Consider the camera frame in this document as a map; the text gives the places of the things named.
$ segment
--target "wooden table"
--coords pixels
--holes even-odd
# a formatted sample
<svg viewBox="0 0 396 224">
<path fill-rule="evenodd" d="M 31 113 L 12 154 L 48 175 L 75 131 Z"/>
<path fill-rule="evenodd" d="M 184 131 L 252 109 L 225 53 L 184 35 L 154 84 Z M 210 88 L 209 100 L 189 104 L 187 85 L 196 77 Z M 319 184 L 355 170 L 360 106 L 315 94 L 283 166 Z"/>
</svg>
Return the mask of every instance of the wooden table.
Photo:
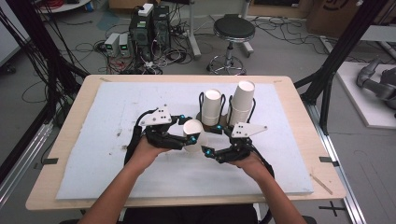
<svg viewBox="0 0 396 224">
<path fill-rule="evenodd" d="M 319 157 L 328 157 L 317 131 L 309 118 L 300 96 L 288 77 L 243 76 L 111 76 L 91 75 L 78 93 L 69 115 L 49 154 L 49 158 L 59 158 L 56 164 L 45 165 L 26 202 L 29 210 L 52 210 L 70 208 L 89 208 L 94 200 L 56 200 L 69 154 L 76 143 L 82 124 L 91 108 L 97 90 L 102 82 L 185 82 L 185 83 L 237 83 L 239 80 L 255 83 L 272 83 L 281 101 L 291 130 L 297 142 L 305 166 L 311 176 L 314 193 L 289 196 L 291 200 L 342 199 L 346 191 L 331 162 L 321 162 Z M 222 203 L 265 202 L 258 196 L 227 197 L 183 197 L 129 199 L 125 206 L 166 206 Z"/>
</svg>

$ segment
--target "forearm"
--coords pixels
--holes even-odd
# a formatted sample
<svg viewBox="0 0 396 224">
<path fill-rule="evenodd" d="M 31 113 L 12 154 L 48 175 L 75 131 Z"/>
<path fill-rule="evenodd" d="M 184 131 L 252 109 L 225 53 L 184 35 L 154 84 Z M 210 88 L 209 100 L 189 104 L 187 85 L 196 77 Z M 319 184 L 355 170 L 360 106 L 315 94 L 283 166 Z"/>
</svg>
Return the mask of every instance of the forearm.
<svg viewBox="0 0 396 224">
<path fill-rule="evenodd" d="M 79 223 L 116 223 L 140 172 L 125 166 Z"/>
<path fill-rule="evenodd" d="M 254 179 L 262 190 L 276 223 L 305 223 L 299 211 L 265 167 L 259 168 L 258 174 Z"/>
</svg>

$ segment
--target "metal stool base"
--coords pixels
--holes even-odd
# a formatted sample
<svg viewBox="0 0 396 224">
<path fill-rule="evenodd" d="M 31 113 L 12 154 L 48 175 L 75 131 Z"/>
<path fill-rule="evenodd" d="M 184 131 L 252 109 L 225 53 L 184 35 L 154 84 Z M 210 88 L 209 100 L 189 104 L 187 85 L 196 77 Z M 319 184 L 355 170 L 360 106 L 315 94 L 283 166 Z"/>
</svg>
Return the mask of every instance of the metal stool base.
<svg viewBox="0 0 396 224">
<path fill-rule="evenodd" d="M 246 69 L 244 69 L 244 65 L 241 60 L 232 56 L 230 62 L 227 62 L 226 55 L 216 56 L 214 57 L 209 65 L 206 68 L 211 74 L 216 75 L 234 75 L 234 76 L 243 76 L 246 74 Z"/>
</svg>

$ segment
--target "human hand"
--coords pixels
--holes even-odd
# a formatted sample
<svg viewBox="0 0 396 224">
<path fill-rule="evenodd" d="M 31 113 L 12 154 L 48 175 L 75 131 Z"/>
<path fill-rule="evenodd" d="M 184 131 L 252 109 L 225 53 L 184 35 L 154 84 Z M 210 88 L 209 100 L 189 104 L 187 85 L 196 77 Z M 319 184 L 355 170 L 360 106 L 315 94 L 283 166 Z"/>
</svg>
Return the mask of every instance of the human hand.
<svg viewBox="0 0 396 224">
<path fill-rule="evenodd" d="M 157 158 L 160 153 L 166 151 L 169 151 L 169 149 L 154 147 L 148 142 L 146 136 L 142 136 L 139 144 L 134 150 L 134 155 L 125 166 L 134 168 L 141 174 L 154 162 L 155 158 Z"/>
<path fill-rule="evenodd" d="M 243 169 L 255 181 L 271 176 L 264 164 L 262 164 L 262 160 L 254 152 L 250 152 L 250 155 L 241 161 L 230 161 L 229 163 Z"/>
</svg>

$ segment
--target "black stool seat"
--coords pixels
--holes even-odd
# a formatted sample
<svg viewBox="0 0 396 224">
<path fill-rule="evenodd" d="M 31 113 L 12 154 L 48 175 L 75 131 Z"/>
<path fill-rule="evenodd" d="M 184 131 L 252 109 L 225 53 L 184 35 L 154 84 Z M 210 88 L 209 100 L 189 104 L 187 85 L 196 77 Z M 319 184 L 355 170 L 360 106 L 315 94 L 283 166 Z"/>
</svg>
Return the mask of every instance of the black stool seat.
<svg viewBox="0 0 396 224">
<path fill-rule="evenodd" d="M 254 25 L 239 17 L 223 17 L 215 21 L 213 31 L 218 37 L 232 42 L 247 42 L 253 38 Z"/>
</svg>

